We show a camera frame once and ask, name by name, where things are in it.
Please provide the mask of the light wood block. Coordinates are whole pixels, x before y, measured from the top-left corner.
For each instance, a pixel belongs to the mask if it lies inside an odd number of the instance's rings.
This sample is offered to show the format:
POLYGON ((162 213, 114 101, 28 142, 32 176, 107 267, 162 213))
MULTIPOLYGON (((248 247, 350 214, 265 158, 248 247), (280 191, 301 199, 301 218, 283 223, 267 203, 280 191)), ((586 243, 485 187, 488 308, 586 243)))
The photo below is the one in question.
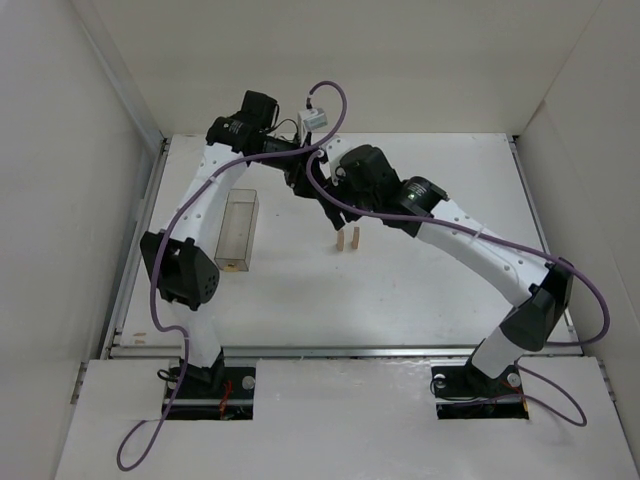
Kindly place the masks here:
POLYGON ((357 250, 359 248, 360 234, 361 234, 361 230, 360 230, 360 228, 358 226, 356 226, 353 229, 353 236, 352 236, 352 240, 351 240, 351 248, 353 250, 357 250))
POLYGON ((345 248, 345 234, 342 230, 337 232, 336 249, 342 252, 345 248))

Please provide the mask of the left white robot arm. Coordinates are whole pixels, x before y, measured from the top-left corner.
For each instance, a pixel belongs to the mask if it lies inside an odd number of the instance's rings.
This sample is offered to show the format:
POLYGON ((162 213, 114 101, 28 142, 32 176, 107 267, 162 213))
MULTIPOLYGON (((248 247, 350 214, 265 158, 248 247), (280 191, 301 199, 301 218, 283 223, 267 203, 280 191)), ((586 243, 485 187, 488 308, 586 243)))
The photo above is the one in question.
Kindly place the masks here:
POLYGON ((154 327, 176 332, 183 341, 177 388, 221 387, 224 349, 217 337, 212 299, 220 282, 214 255, 231 190, 253 165, 281 171, 298 196, 307 195, 301 178, 309 157, 337 133, 332 125, 318 140, 312 135, 328 125, 327 115, 310 100, 296 118, 290 140, 275 136, 279 104, 271 96, 248 90, 240 109, 216 118, 205 135, 203 157, 176 210, 157 232, 147 231, 140 250, 149 278, 149 311, 154 327))

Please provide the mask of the clear plastic container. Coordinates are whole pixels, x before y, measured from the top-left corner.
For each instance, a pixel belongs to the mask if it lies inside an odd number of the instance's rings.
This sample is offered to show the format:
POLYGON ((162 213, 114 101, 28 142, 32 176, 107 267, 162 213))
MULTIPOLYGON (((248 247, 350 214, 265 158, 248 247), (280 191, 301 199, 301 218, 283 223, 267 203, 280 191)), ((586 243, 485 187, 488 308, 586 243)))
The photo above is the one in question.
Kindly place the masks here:
POLYGON ((225 271, 227 264, 235 264, 237 272, 249 271, 258 214, 259 198, 256 190, 230 191, 214 258, 219 269, 225 271))

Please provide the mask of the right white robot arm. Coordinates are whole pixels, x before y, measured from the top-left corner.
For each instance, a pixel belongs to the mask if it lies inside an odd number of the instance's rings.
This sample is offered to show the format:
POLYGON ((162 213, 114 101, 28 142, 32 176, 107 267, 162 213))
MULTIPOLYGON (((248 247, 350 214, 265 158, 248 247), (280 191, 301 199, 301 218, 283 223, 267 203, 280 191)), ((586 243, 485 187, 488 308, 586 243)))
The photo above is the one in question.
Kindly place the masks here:
POLYGON ((445 190, 414 176, 398 177, 382 150, 335 138, 324 149, 331 183, 326 192, 355 209, 379 215, 383 224, 447 253, 495 287, 510 303, 502 322, 462 366, 439 367, 439 397, 489 398, 506 392, 523 354, 541 351, 570 299, 573 275, 565 267, 481 238, 481 226, 445 190))

